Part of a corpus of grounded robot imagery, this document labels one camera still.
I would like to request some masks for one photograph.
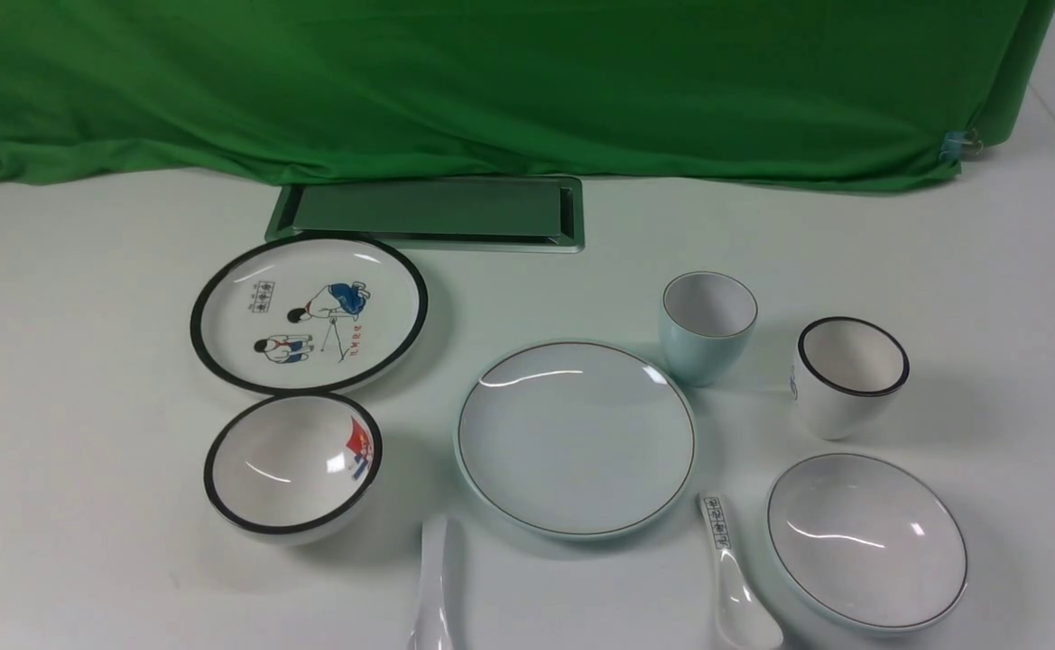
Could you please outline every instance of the plate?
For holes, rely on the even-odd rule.
[[[627,534],[675,501],[696,456],[691,410],[663,370],[596,342],[528,347],[466,396],[456,454],[512,521],[573,540]]]
[[[427,320],[427,285],[386,244],[300,234],[227,264],[191,314],[197,358],[267,395],[343,390],[377,378]]]
[[[947,508],[875,458],[832,453],[793,465],[771,486],[767,528],[792,588],[849,627],[931,626],[967,585],[964,538]]]

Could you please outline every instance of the tableware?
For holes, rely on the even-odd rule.
[[[407,650],[454,650],[444,592],[448,588],[443,559],[452,521],[437,515],[423,522],[423,561],[419,571],[419,609]]]
[[[755,297],[722,272],[695,271],[664,288],[659,346],[680,383],[706,386],[743,353],[755,325]]]
[[[365,506],[383,439],[365,408],[337,395],[272,397],[239,413],[206,454],[206,497],[243,532],[308,543]]]
[[[701,494],[699,511],[712,540],[715,629],[730,645],[742,650],[780,647],[784,643],[784,631],[752,593],[732,551],[732,525],[725,516],[724,497]]]
[[[879,415],[908,380],[908,356],[895,337],[858,318],[812,322],[791,363],[791,396],[808,431],[848,436]]]
[[[635,531],[675,501],[696,456],[684,395],[633,353],[584,341],[497,362],[456,433],[466,483],[523,528],[568,540]]]
[[[386,244],[300,234],[218,271],[190,321],[218,378],[268,395],[345,390],[390,369],[427,320],[427,285]]]
[[[767,530],[795,592],[862,632],[936,624],[967,585],[964,538],[947,508],[875,458],[831,453],[792,465],[771,486]]]

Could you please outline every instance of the white bowl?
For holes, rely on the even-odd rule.
[[[771,486],[767,530],[801,597],[863,632],[926,628],[967,587],[964,538],[947,508],[875,458],[831,453],[792,465]]]
[[[206,454],[206,495],[243,534],[308,543],[363,510],[383,441],[363,407],[343,396],[274,397],[243,410]]]
[[[551,342],[483,374],[459,416],[456,454],[475,494],[511,521],[606,539],[679,497],[696,432],[656,366],[594,342]]]

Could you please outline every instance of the black rim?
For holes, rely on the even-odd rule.
[[[407,332],[407,338],[403,339],[403,342],[391,351],[390,355],[383,361],[380,361],[377,365],[367,367],[359,375],[352,376],[352,378],[342,379],[341,382],[333,382],[325,385],[318,386],[304,386],[301,388],[283,388],[274,386],[264,386],[263,384],[255,384],[254,382],[249,382],[249,380],[238,378],[237,375],[230,372],[226,367],[218,365],[218,362],[210,357],[209,350],[206,349],[206,342],[203,341],[203,312],[206,310],[206,303],[209,301],[210,293],[214,292],[214,288],[222,283],[226,276],[234,270],[235,267],[243,263],[246,263],[254,256],[258,256],[266,251],[270,251],[272,248],[288,247],[290,244],[296,244],[300,242],[309,242],[313,240],[339,240],[345,242],[359,242],[366,244],[369,247],[377,247],[380,251],[383,251],[395,260],[398,260],[399,264],[406,268],[407,272],[410,272],[410,276],[415,280],[415,287],[419,291],[419,312],[415,314],[415,324],[411,324],[410,332]],[[354,237],[354,235],[349,234],[296,234],[288,240],[282,240],[279,242],[271,242],[268,244],[263,244],[262,247],[252,248],[250,251],[246,251],[237,259],[230,260],[229,264],[226,264],[220,271],[215,272],[213,278],[210,278],[210,282],[203,287],[202,292],[197,293],[197,300],[194,301],[194,309],[190,314],[190,342],[194,346],[194,353],[203,362],[203,365],[210,369],[217,378],[225,380],[230,384],[235,386],[247,388],[247,390],[254,390],[263,395],[272,396],[300,396],[314,394],[314,391],[331,391],[331,390],[342,390],[349,386],[354,386],[365,382],[371,376],[382,372],[391,363],[395,363],[402,357],[410,346],[415,345],[415,339],[419,338],[419,333],[423,330],[423,323],[427,320],[427,283],[423,280],[423,275],[419,272],[419,268],[411,264],[410,260],[407,260],[406,255],[403,255],[399,251],[395,250],[394,247],[388,247],[382,242],[376,242],[375,240],[366,237]]]
[[[963,553],[963,555],[964,555],[964,576],[961,576],[961,579],[960,579],[960,589],[957,590],[957,595],[955,597],[952,597],[952,601],[950,601],[947,604],[946,608],[941,609],[940,612],[937,612],[936,614],[929,616],[928,618],[924,618],[923,622],[916,622],[915,624],[908,624],[908,625],[905,625],[905,626],[881,626],[881,625],[877,625],[877,624],[870,624],[869,622],[861,622],[860,618],[853,618],[851,616],[848,616],[844,612],[840,612],[839,609],[832,608],[832,606],[827,605],[827,603],[824,603],[819,597],[816,597],[816,595],[812,595],[812,592],[808,591],[808,588],[805,588],[804,585],[800,584],[799,579],[795,579],[795,576],[792,575],[792,573],[791,573],[791,569],[788,568],[788,563],[784,562],[784,558],[780,558],[780,550],[779,550],[779,548],[775,548],[775,538],[774,538],[773,535],[771,535],[771,501],[773,501],[773,499],[775,498],[775,489],[776,489],[776,486],[780,485],[780,481],[782,481],[784,477],[788,476],[788,473],[790,473],[792,470],[795,470],[797,467],[799,467],[799,465],[803,465],[804,462],[808,462],[809,460],[817,460],[817,459],[820,459],[820,458],[827,458],[827,457],[831,457],[831,456],[852,456],[852,457],[856,457],[856,458],[865,458],[866,460],[875,460],[877,462],[883,462],[883,464],[889,465],[889,467],[894,467],[895,470],[899,471],[899,473],[905,474],[906,477],[910,477],[912,480],[918,482],[918,484],[920,484],[920,486],[923,486],[923,489],[927,491],[927,494],[933,495],[933,498],[936,499],[937,503],[940,503],[940,508],[943,508],[944,514],[948,515],[948,519],[950,519],[950,521],[952,521],[953,527],[956,527],[956,529],[957,529],[957,535],[960,535],[960,552]],[[769,540],[769,542],[771,543],[771,552],[775,553],[775,559],[780,560],[780,566],[782,566],[784,568],[784,571],[788,573],[788,577],[791,578],[792,584],[795,584],[795,587],[799,587],[801,590],[803,590],[804,593],[807,593],[808,597],[811,597],[812,600],[816,600],[817,603],[820,603],[820,606],[822,608],[824,608],[824,609],[827,609],[828,612],[833,612],[837,616],[845,617],[845,618],[847,618],[847,620],[853,622],[853,624],[858,624],[858,625],[861,625],[863,627],[869,627],[869,628],[874,628],[874,629],[898,630],[898,629],[921,628],[921,627],[924,627],[926,625],[931,625],[932,622],[936,622],[940,617],[946,615],[948,612],[952,612],[952,609],[956,608],[957,603],[960,601],[960,597],[964,595],[964,589],[968,588],[968,544],[967,544],[967,542],[964,541],[964,532],[960,530],[960,523],[957,523],[957,518],[953,517],[952,511],[948,510],[948,506],[944,505],[943,501],[940,501],[940,497],[937,497],[935,491],[933,491],[933,489],[931,489],[931,486],[927,486],[926,482],[920,480],[919,478],[917,478],[916,476],[914,476],[914,474],[907,472],[906,470],[903,470],[899,465],[891,464],[891,462],[888,462],[887,460],[880,460],[879,458],[872,458],[871,456],[865,456],[862,453],[822,453],[822,454],[820,454],[820,456],[812,456],[811,458],[804,458],[804,460],[801,460],[800,462],[797,462],[791,467],[788,467],[787,470],[784,470],[784,473],[780,474],[780,476],[778,478],[775,478],[775,482],[773,482],[773,484],[771,484],[771,491],[770,491],[770,493],[767,494],[767,540]]]
[[[234,513],[233,510],[227,508],[227,504],[223,502],[222,497],[218,497],[218,490],[214,486],[214,459],[217,457],[218,448],[222,447],[222,441],[227,439],[227,434],[230,433],[234,425],[250,416],[251,413],[263,408],[268,403],[281,402],[285,399],[298,399],[300,397],[316,397],[320,399],[329,399],[332,402],[344,403],[349,406],[351,410],[357,413],[359,417],[362,417],[363,422],[366,424],[367,431],[371,433],[371,444],[375,445],[375,454],[371,456],[371,465],[369,470],[366,470],[366,477],[363,478],[362,484],[359,489],[354,491],[354,494],[350,495],[341,506],[337,510],[329,511],[326,515],[316,519],[311,519],[309,522],[292,523],[289,527],[267,527],[264,523],[256,523],[243,519]],[[227,423],[226,427],[223,427],[222,432],[218,433],[217,437],[214,438],[214,444],[210,445],[210,452],[206,453],[206,466],[203,471],[203,482],[206,484],[206,497],[210,499],[210,504],[217,509],[218,513],[222,513],[223,517],[230,519],[235,527],[242,528],[255,534],[301,534],[303,531],[309,531],[311,529],[320,528],[326,522],[331,522],[350,510],[359,500],[366,494],[366,489],[369,489],[371,482],[375,482],[375,477],[379,474],[379,466],[383,464],[383,436],[379,435],[379,426],[375,422],[373,417],[370,413],[367,413],[365,408],[359,406],[359,403],[351,399],[348,399],[339,395],[329,394],[308,394],[305,396],[279,396],[271,397],[270,399],[264,399],[263,402],[255,403],[254,406],[243,410],[237,416],[234,417],[230,423]]]
[[[811,365],[811,362],[808,361],[807,351],[804,351],[804,339],[808,338],[808,332],[811,332],[812,329],[819,328],[821,325],[824,325],[825,322],[841,322],[841,321],[860,322],[861,325],[868,325],[869,328],[876,329],[879,333],[889,338],[889,341],[891,341],[891,345],[895,345],[896,349],[900,350],[900,359],[903,359],[903,370],[902,372],[900,372],[900,378],[896,380],[896,382],[891,384],[891,386],[882,388],[881,390],[855,390],[853,388],[849,388],[847,386],[841,386],[840,384],[832,382],[831,379],[825,378],[825,376],[820,375],[820,371],[817,371],[816,367]],[[799,341],[795,342],[795,349],[800,351],[800,361],[803,362],[804,367],[807,367],[808,372],[811,372],[812,376],[814,376],[817,379],[823,382],[824,385],[831,388],[836,388],[836,390],[840,390],[841,394],[846,394],[846,395],[853,395],[858,397],[881,397],[889,394],[895,394],[896,390],[899,390],[900,386],[903,386],[903,383],[907,382],[908,372],[910,371],[910,365],[908,365],[908,355],[906,353],[906,351],[903,351],[903,346],[900,345],[900,341],[896,341],[896,337],[887,333],[887,330],[881,328],[881,326],[875,324],[875,322],[861,321],[860,318],[851,318],[849,316],[832,316],[829,318],[821,318],[820,321],[811,322],[806,328],[804,328],[803,332],[800,333],[800,339]]]
[[[528,351],[531,351],[533,349],[544,348],[549,346],[561,346],[561,345],[597,346],[609,350],[618,351],[618,353],[626,353],[628,357],[635,359],[635,361],[644,363],[644,365],[655,367],[655,365],[652,365],[652,363],[647,362],[646,360],[640,359],[638,357],[635,357],[635,355],[631,353],[630,351],[622,350],[617,347],[605,344],[596,344],[596,342],[593,341],[551,341],[551,342],[545,342],[545,344],[534,345],[528,348],[523,348],[519,351],[515,351],[515,353],[507,355],[507,357],[500,359],[494,366],[487,367],[487,369],[482,375],[480,375],[480,378],[485,378],[485,376],[490,375],[491,371],[496,369],[496,367],[502,366],[503,363],[506,363],[507,361],[516,357],[519,357],[520,353],[528,353]],[[665,378],[667,378],[667,375],[664,374],[663,370],[660,370],[659,374],[665,375]],[[675,493],[671,494],[671,497],[668,497],[667,501],[664,501],[663,504],[660,504],[658,508],[652,511],[650,515],[647,515],[642,519],[638,519],[638,521],[630,522],[626,527],[612,528],[611,530],[607,531],[592,532],[592,534],[574,534],[574,532],[557,531],[553,530],[553,528],[541,527],[539,525],[539,523],[529,522],[526,521],[526,519],[521,519],[519,517],[516,517],[515,515],[512,515],[511,513],[507,513],[506,510],[502,509],[502,505],[496,503],[493,498],[487,497],[485,491],[483,491],[482,489],[480,489],[480,486],[478,486],[477,482],[475,482],[473,474],[471,473],[471,469],[468,467],[468,465],[466,465],[465,454],[462,453],[462,415],[466,412],[466,404],[471,401],[472,396],[475,395],[475,388],[477,388],[478,386],[480,386],[480,384],[478,382],[475,382],[475,385],[471,387],[471,390],[466,391],[466,399],[462,403],[462,408],[459,409],[459,424],[456,427],[456,448],[459,450],[459,460],[462,465],[462,471],[464,471],[464,474],[466,476],[466,481],[468,481],[469,484],[474,485],[474,489],[475,491],[478,492],[478,494],[482,495],[483,501],[490,503],[490,505],[495,508],[495,510],[498,510],[499,513],[503,513],[507,517],[515,519],[516,522],[522,523],[522,525],[531,529],[561,536],[603,536],[603,535],[618,534],[618,532],[639,527],[641,525],[642,522],[648,521],[648,519],[651,519],[652,517],[655,517],[655,515],[663,513],[663,511],[667,510],[667,506],[671,504],[671,502],[675,501],[676,497],[679,497],[680,494],[684,494],[684,486],[688,484],[688,478],[691,478],[691,469],[695,467],[696,464],[696,421],[695,417],[692,417],[691,407],[688,406],[688,402],[687,399],[684,398],[684,394],[679,390],[678,387],[675,386],[675,384],[671,382],[671,379],[668,378],[668,387],[671,387],[671,391],[674,391],[676,399],[678,399],[679,403],[683,404],[684,406],[685,415],[688,416],[688,425],[689,427],[691,427],[691,458],[688,459],[688,471],[684,473],[684,480],[679,482],[679,486],[676,488]]]

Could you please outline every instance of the bowl with black rim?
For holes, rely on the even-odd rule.
[[[378,424],[353,400],[279,396],[218,433],[203,480],[210,504],[243,534],[300,544],[335,534],[362,513],[382,461]]]

